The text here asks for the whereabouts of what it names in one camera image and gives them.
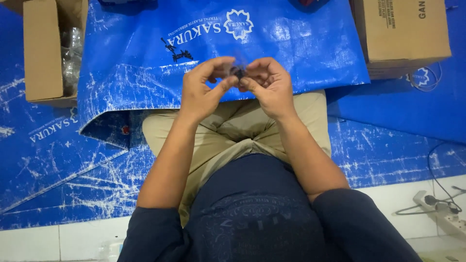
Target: white tile floor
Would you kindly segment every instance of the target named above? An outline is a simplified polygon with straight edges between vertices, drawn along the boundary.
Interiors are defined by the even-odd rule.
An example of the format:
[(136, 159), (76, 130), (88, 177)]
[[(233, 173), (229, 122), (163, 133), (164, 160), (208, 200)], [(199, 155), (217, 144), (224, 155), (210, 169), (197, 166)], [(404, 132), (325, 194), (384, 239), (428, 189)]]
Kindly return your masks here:
[[(466, 175), (439, 179), (449, 192), (451, 185), (466, 188)], [(414, 206), (413, 196), (426, 190), (437, 198), (446, 197), (432, 180), (360, 189), (368, 194), (400, 234), (417, 251), (451, 246), (455, 239), (438, 237), (435, 221), (427, 215), (395, 216), (393, 213)], [(466, 210), (466, 194), (455, 201)], [(466, 212), (460, 214), (466, 219)], [(82, 261), (102, 259), (102, 248), (126, 236), (129, 217), (74, 223), (61, 226), (0, 231), (0, 261)], [(456, 246), (466, 247), (461, 242)]]

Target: person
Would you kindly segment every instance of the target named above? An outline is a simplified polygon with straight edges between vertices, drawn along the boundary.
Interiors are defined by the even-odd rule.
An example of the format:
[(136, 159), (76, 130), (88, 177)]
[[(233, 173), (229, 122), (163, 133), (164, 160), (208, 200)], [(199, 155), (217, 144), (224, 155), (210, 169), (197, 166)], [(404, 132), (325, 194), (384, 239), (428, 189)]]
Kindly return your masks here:
[[(293, 96), (270, 57), (241, 80), (233, 62), (196, 66), (181, 108), (144, 120), (157, 158), (118, 261), (421, 261), (331, 160), (325, 92)], [(219, 104), (233, 86), (257, 99)]]

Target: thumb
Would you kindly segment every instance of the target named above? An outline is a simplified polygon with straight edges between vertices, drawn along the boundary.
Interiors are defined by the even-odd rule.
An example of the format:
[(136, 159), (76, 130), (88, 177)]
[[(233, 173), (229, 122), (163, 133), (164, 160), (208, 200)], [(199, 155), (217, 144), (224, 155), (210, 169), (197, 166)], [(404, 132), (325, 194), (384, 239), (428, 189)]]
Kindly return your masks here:
[(216, 87), (207, 93), (208, 95), (220, 100), (230, 88), (238, 83), (237, 77), (227, 77), (223, 79)]
[(249, 77), (241, 78), (240, 85), (246, 88), (248, 91), (251, 91), (258, 99), (260, 99), (265, 92), (265, 88), (259, 85), (254, 79)]

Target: power strip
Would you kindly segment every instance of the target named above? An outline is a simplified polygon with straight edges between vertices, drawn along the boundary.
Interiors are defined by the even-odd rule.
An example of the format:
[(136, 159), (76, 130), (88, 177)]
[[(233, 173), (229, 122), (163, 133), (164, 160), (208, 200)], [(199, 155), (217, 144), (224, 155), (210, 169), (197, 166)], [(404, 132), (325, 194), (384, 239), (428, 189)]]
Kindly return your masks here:
[(463, 234), (463, 236), (466, 237), (466, 220), (459, 219), (457, 214), (453, 214), (450, 211), (450, 208), (447, 206), (447, 204), (440, 204), (437, 203), (434, 206), (428, 205), (424, 199), (427, 191), (426, 190), (421, 190), (419, 191), (413, 198), (413, 201), (416, 202), (416, 204), (419, 204), (422, 206), (424, 211), (435, 211), (437, 210), (438, 212), (432, 212), (431, 214), (435, 215), (439, 221), (439, 223), (444, 223), (446, 225), (451, 225), (452, 229), (454, 228), (458, 233)]

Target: hand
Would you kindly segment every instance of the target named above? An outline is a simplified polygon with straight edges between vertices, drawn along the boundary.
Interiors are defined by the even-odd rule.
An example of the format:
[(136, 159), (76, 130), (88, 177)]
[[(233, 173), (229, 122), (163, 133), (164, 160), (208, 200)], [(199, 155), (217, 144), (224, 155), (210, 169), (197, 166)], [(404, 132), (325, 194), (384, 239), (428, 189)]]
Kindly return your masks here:
[[(198, 125), (211, 115), (222, 96), (238, 83), (236, 76), (226, 77), (224, 64), (233, 63), (234, 57), (222, 56), (207, 60), (186, 73), (183, 77), (181, 108), (178, 117)], [(213, 89), (206, 85), (208, 80), (216, 83), (216, 78), (223, 80)]]
[(289, 73), (272, 57), (254, 60), (246, 67), (248, 77), (241, 78), (240, 88), (251, 91), (264, 112), (275, 121), (297, 116), (293, 103), (293, 86)]

